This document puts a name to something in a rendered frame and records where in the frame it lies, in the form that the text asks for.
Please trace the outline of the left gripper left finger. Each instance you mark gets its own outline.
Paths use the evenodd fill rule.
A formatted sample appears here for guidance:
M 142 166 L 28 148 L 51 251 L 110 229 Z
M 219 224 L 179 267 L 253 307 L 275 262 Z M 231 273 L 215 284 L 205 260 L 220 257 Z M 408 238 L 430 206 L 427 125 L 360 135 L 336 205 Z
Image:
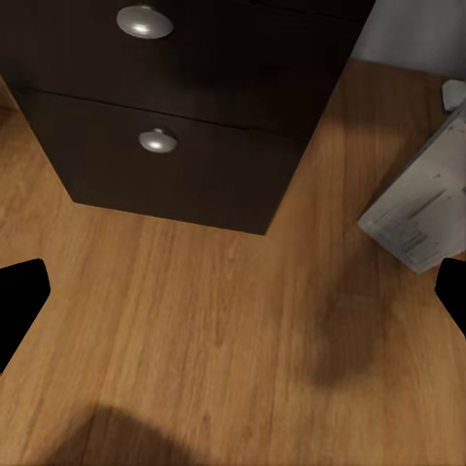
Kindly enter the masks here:
M 0 376 L 49 296 L 41 258 L 0 269 Z

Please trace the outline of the desktop computer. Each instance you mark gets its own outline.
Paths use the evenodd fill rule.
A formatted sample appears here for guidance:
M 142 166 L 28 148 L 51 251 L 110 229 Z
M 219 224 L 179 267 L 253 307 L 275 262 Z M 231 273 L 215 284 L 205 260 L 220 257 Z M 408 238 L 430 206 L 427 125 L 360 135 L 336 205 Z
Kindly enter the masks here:
M 356 224 L 417 275 L 466 250 L 466 100 Z

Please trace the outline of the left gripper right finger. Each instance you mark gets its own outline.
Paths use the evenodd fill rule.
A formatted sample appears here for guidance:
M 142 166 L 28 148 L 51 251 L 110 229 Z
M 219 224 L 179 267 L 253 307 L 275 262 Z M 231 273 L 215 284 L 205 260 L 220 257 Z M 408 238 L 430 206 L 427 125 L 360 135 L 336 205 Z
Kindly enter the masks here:
M 466 337 L 466 262 L 445 258 L 439 269 L 435 291 Z

